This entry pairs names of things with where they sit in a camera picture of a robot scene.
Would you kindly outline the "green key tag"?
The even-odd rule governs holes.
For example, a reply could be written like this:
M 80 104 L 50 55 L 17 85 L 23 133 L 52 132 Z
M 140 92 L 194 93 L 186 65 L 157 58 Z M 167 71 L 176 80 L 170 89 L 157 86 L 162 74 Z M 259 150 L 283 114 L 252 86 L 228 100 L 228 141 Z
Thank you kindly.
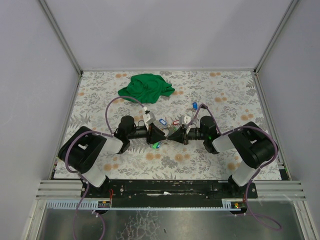
M 153 148 L 153 149 L 158 149 L 158 148 L 160 147 L 160 145 L 161 145 L 161 142 L 154 143 L 154 144 L 152 145 L 152 148 Z

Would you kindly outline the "blue key tag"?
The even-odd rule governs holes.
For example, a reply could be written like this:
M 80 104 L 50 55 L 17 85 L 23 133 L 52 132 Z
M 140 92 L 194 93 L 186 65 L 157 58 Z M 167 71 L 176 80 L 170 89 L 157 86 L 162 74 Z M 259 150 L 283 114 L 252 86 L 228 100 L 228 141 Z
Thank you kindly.
M 167 125 L 167 122 L 164 120 L 164 119 L 159 119 L 158 122 L 163 125 L 163 126 L 166 126 Z

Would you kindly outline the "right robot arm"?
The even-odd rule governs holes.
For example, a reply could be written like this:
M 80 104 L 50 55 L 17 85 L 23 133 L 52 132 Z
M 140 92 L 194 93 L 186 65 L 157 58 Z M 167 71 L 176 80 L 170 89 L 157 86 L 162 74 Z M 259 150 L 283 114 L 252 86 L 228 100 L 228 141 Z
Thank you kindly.
M 184 145 L 188 145 L 190 140 L 203 141 L 207 152 L 214 155 L 236 150 L 242 162 L 229 177 L 228 182 L 239 188 L 252 180 L 259 169 L 273 161 L 279 151 L 273 138 L 254 122 L 250 121 L 230 132 L 220 133 L 216 121 L 211 116 L 201 117 L 200 127 L 192 128 L 182 124 L 167 139 Z

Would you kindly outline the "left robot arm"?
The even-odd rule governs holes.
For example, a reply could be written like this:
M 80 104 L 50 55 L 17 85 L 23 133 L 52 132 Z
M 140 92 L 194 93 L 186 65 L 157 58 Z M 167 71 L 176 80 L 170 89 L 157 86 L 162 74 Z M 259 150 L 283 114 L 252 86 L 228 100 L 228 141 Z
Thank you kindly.
M 144 125 L 138 126 L 132 116 L 122 117 L 112 137 L 82 126 L 61 147 L 58 158 L 90 185 L 100 188 L 107 180 L 107 176 L 96 165 L 101 152 L 109 155 L 123 154 L 132 139 L 145 138 L 149 145 L 166 139 L 165 133 L 155 126 L 149 113 L 144 119 L 147 120 Z

